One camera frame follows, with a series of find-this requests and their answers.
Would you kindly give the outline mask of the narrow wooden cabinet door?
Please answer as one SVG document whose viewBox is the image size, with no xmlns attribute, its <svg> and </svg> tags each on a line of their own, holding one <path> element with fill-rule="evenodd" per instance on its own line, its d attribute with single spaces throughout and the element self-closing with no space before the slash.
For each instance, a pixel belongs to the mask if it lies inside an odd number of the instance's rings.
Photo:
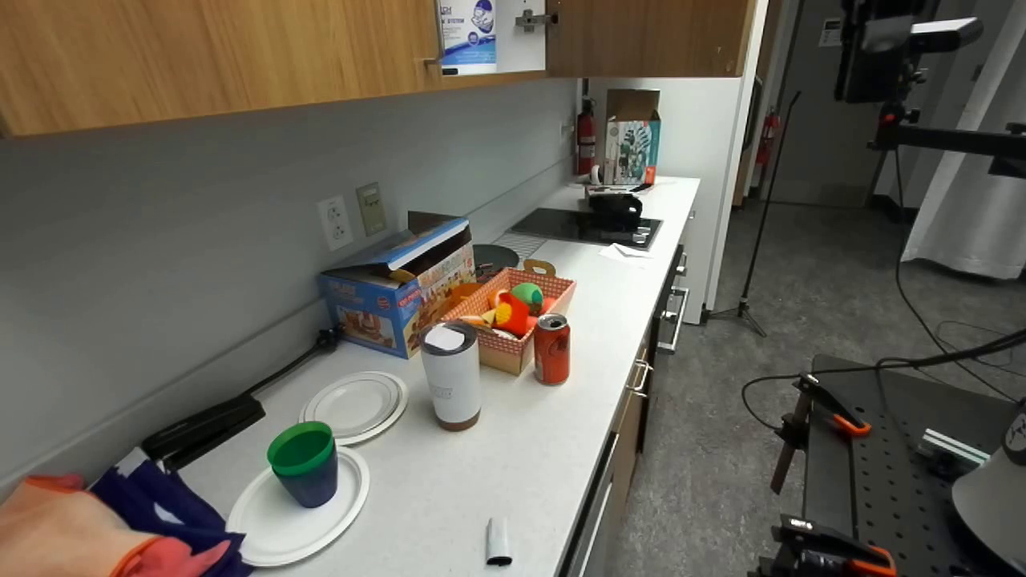
<svg viewBox="0 0 1026 577">
<path fill-rule="evenodd" d="M 547 71 L 567 78 L 743 73 L 757 0 L 546 0 Z"/>
</svg>

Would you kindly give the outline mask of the orange checked basket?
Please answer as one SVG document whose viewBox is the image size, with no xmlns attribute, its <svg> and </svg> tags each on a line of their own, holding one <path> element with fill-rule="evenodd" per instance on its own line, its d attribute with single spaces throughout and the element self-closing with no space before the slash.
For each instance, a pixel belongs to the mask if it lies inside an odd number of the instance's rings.
<svg viewBox="0 0 1026 577">
<path fill-rule="evenodd" d="M 496 326 L 481 325 L 481 318 L 495 307 L 499 292 L 512 291 L 518 284 L 538 285 L 543 296 L 543 313 L 567 314 L 576 284 L 557 276 L 548 260 L 528 259 L 522 268 L 503 268 L 486 284 L 469 293 L 461 303 L 443 315 L 444 321 L 464 321 L 476 329 L 481 366 L 490 366 L 510 375 L 520 375 L 534 361 L 534 331 L 522 337 L 507 337 Z"/>
</svg>

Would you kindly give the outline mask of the orange soda can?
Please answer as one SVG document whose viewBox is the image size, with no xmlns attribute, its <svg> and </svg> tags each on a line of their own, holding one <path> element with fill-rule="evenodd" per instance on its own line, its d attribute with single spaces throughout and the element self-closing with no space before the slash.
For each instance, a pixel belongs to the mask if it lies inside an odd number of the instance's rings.
<svg viewBox="0 0 1026 577">
<path fill-rule="evenodd" d="M 543 385 L 557 386 L 569 377 L 568 319 L 558 313 L 538 318 L 534 336 L 535 379 Z"/>
</svg>

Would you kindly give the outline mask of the black cooktop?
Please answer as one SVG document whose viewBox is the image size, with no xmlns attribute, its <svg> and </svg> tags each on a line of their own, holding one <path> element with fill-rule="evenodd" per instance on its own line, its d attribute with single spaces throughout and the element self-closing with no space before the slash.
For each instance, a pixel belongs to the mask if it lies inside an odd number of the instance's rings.
<svg viewBox="0 0 1026 577">
<path fill-rule="evenodd" d="M 622 244 L 628 248 L 648 251 L 662 220 L 638 218 L 637 226 L 628 227 L 626 220 L 593 211 L 564 211 L 564 209 L 538 208 L 510 227 L 511 232 L 547 238 L 580 242 L 580 244 Z"/>
</svg>

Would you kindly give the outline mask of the black pot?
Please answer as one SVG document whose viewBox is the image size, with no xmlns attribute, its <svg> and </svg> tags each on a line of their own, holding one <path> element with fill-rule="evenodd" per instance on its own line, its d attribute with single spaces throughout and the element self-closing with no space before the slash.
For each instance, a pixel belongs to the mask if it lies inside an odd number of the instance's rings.
<svg viewBox="0 0 1026 577">
<path fill-rule="evenodd" d="M 593 194 L 587 204 L 591 226 L 605 232 L 635 232 L 644 211 L 644 204 L 633 194 Z"/>
</svg>

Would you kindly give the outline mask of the blue toy box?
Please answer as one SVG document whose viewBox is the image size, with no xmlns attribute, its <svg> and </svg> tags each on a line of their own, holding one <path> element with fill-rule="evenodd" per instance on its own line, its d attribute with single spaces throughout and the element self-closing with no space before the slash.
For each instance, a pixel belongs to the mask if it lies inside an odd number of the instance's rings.
<svg viewBox="0 0 1026 577">
<path fill-rule="evenodd" d="M 455 288 L 476 281 L 471 223 L 440 213 L 356 252 L 317 278 L 329 319 L 349 341 L 415 357 L 420 333 L 448 310 Z"/>
</svg>

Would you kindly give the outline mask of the tall cardboard box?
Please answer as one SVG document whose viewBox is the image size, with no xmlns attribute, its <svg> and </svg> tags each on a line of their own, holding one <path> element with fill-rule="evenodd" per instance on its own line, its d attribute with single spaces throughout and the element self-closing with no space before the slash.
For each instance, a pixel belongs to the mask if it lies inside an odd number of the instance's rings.
<svg viewBox="0 0 1026 577">
<path fill-rule="evenodd" d="M 609 89 L 602 154 L 602 183 L 653 185 L 659 158 L 662 120 L 656 89 Z"/>
</svg>

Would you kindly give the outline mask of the stack of white plates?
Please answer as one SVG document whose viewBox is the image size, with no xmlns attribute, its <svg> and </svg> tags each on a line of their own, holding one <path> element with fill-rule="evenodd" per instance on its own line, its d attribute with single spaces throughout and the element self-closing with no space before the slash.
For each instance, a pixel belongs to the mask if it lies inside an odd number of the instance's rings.
<svg viewBox="0 0 1026 577">
<path fill-rule="evenodd" d="M 342 377 L 311 397 L 298 414 L 300 422 L 322 422 L 336 445 L 352 448 L 384 434 L 406 412 L 410 392 L 400 377 L 364 370 Z"/>
</svg>

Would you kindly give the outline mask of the white marker with black cap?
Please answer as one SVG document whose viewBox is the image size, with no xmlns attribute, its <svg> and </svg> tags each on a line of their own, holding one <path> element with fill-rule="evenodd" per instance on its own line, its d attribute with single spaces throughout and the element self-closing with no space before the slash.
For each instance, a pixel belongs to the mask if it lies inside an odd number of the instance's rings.
<svg viewBox="0 0 1026 577">
<path fill-rule="evenodd" d="M 508 567 L 513 563 L 508 521 L 494 516 L 485 528 L 485 565 Z"/>
</svg>

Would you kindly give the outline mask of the white paper plate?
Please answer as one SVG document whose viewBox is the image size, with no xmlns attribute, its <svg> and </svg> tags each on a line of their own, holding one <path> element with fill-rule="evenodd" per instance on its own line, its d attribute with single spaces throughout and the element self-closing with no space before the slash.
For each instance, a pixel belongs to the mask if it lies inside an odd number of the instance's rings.
<svg viewBox="0 0 1026 577">
<path fill-rule="evenodd" d="M 337 449 L 337 492 L 318 508 L 301 507 L 267 468 L 242 490 L 226 529 L 244 536 L 240 554 L 247 565 L 290 565 L 333 544 L 362 512 L 370 486 L 369 464 L 349 448 Z"/>
</svg>

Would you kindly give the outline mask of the black power strip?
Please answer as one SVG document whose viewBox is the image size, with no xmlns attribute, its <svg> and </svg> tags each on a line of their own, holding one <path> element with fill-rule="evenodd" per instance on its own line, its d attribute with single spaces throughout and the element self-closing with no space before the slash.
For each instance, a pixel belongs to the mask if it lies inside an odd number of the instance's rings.
<svg viewBox="0 0 1026 577">
<path fill-rule="evenodd" d="M 266 416 L 252 395 L 243 394 L 201 410 L 147 436 L 140 443 L 146 456 L 166 471 L 179 471 L 221 443 L 234 438 Z"/>
</svg>

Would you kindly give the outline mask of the orange and black clamp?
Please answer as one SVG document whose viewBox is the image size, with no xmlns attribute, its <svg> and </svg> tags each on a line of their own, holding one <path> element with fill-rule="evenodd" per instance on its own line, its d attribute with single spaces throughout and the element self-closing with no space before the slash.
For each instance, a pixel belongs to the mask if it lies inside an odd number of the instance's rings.
<svg viewBox="0 0 1026 577">
<path fill-rule="evenodd" d="M 823 523 L 784 514 L 772 537 L 779 551 L 770 560 L 767 577 L 898 577 L 887 549 Z"/>
<path fill-rule="evenodd" d="M 828 410 L 835 429 L 847 438 L 864 438 L 872 431 L 871 424 L 862 420 L 857 410 L 851 409 L 842 399 L 835 397 L 811 373 L 799 373 L 794 387 L 799 391 L 800 398 Z"/>
</svg>

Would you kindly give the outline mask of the white curtain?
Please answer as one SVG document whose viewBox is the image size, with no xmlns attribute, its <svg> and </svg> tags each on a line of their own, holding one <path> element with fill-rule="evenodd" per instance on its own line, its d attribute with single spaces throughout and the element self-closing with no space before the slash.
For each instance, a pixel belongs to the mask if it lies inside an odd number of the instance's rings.
<svg viewBox="0 0 1026 577">
<path fill-rule="evenodd" d="M 997 132 L 1026 123 L 1026 0 L 1011 0 L 1002 20 L 982 16 L 996 32 L 956 128 Z M 956 272 L 1016 279 L 1026 272 L 1026 180 L 990 175 L 980 155 L 946 152 L 901 256 Z"/>
</svg>

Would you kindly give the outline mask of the white wall socket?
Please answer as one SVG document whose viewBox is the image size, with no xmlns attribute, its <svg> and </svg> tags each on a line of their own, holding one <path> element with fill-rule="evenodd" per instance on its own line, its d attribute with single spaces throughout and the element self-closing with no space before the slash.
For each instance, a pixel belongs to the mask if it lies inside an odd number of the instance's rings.
<svg viewBox="0 0 1026 577">
<path fill-rule="evenodd" d="M 329 251 L 340 251 L 354 241 L 354 230 L 344 195 L 336 195 L 317 202 L 317 213 Z"/>
</svg>

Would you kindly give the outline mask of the aluminium rail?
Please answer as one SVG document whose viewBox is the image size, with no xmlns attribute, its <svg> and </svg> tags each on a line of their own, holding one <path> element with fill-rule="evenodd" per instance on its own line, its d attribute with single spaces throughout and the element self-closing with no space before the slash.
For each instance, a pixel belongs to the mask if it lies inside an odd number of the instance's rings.
<svg viewBox="0 0 1026 577">
<path fill-rule="evenodd" d="M 916 452 L 926 460 L 928 469 L 941 478 L 959 478 L 980 468 L 989 459 L 982 450 L 935 430 L 924 430 Z"/>
</svg>

